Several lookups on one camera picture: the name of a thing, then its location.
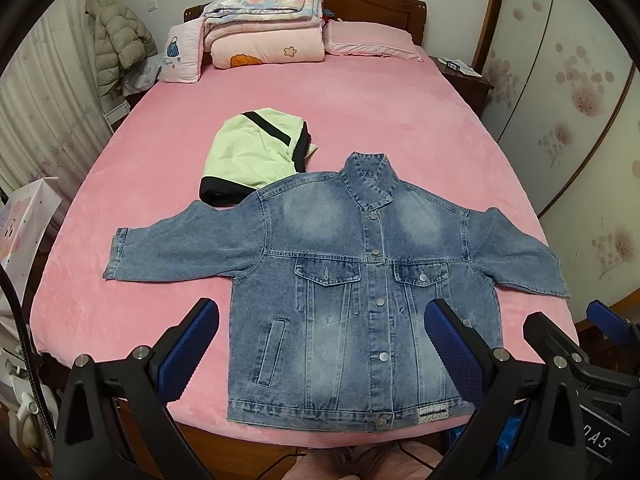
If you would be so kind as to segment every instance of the pocket flap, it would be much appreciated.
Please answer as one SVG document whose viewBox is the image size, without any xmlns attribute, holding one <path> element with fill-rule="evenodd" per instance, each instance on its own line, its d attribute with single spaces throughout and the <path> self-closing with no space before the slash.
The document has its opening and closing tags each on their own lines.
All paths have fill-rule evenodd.
<svg viewBox="0 0 640 480">
<path fill-rule="evenodd" d="M 298 258 L 296 275 L 322 286 L 360 281 L 360 264 L 321 258 Z"/>
<path fill-rule="evenodd" d="M 430 286 L 440 280 L 446 280 L 447 264 L 395 264 L 396 282 L 415 286 Z"/>
</svg>

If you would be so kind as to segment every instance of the curtain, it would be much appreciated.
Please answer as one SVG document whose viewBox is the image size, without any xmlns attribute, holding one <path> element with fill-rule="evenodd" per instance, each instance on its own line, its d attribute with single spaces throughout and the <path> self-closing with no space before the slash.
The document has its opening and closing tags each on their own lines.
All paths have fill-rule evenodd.
<svg viewBox="0 0 640 480">
<path fill-rule="evenodd" d="M 93 23 L 84 0 L 56 0 L 0 77 L 0 188 L 59 179 L 58 228 L 111 131 L 94 76 Z"/>
</svg>

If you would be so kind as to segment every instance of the pink quilt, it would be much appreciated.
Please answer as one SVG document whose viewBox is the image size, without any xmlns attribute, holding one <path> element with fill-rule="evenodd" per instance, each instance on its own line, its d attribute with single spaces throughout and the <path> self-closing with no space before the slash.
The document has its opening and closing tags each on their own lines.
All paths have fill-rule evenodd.
<svg viewBox="0 0 640 480">
<path fill-rule="evenodd" d="M 231 280 L 106 282 L 101 278 L 117 227 L 147 226 L 185 209 L 212 138 L 223 121 L 256 108 L 300 116 L 318 151 L 309 171 L 342 167 L 353 152 L 386 153 L 398 176 L 460 205 L 497 206 L 524 232 L 544 235 L 518 179 L 471 109 L 426 62 L 327 56 L 321 63 L 209 66 L 193 85 L 158 83 L 118 129 L 89 175 L 51 251 L 33 303 L 36 346 L 70 366 L 81 353 L 120 359 L 152 345 L 200 297 L 220 308 L 220 330 L 182 398 L 169 405 L 179 422 L 217 434 L 275 444 L 352 446 L 456 426 L 457 419 L 386 433 L 305 433 L 226 421 Z M 576 338 L 564 300 L 498 290 L 504 345 L 534 360 L 522 338 L 528 314 L 541 310 Z"/>
</svg>

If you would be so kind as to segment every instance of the wooden nightstand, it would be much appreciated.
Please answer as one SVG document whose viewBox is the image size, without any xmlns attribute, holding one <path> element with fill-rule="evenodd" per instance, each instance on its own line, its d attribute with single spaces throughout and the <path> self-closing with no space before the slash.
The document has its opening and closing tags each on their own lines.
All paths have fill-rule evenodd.
<svg viewBox="0 0 640 480">
<path fill-rule="evenodd" d="M 471 109 L 479 117 L 486 95 L 494 86 L 484 77 L 464 75 L 462 72 L 456 72 L 443 65 L 436 57 L 431 57 L 431 59 L 440 70 L 440 73 L 451 83 L 453 88 L 460 94 L 460 97 L 465 100 L 466 104 L 471 106 Z"/>
</svg>

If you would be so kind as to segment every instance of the blue denim jacket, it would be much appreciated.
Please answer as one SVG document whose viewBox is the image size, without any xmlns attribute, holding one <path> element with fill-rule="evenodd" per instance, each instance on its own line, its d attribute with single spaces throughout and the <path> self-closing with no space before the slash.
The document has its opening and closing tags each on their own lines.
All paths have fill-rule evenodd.
<svg viewBox="0 0 640 480">
<path fill-rule="evenodd" d="M 473 411 L 424 331 L 444 298 L 500 346 L 494 284 L 568 296 L 559 261 L 496 208 L 472 211 L 398 180 L 384 155 L 300 173 L 233 209 L 193 202 L 118 229 L 106 279 L 231 276 L 229 420 L 386 431 Z"/>
</svg>

